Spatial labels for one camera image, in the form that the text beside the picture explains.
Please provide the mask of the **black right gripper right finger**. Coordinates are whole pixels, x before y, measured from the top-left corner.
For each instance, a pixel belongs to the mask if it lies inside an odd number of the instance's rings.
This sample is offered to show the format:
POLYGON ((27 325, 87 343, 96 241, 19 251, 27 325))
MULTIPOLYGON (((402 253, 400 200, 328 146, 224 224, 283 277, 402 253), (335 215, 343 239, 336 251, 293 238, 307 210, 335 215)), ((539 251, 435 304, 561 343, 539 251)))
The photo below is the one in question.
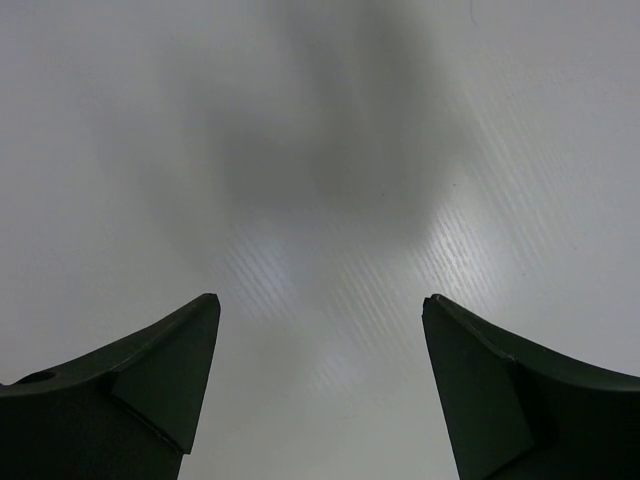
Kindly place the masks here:
POLYGON ((462 479, 636 479, 639 380, 425 299, 426 345, 462 479))

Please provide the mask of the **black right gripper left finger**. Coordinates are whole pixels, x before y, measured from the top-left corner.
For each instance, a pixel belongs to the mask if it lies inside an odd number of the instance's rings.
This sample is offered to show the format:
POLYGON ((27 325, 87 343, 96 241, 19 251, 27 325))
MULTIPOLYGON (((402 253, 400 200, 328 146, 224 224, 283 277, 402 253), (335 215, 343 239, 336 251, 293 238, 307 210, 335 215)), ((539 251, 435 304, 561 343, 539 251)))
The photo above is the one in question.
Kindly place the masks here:
POLYGON ((162 320, 1 388, 4 479, 175 479, 191 453, 220 302, 162 320))

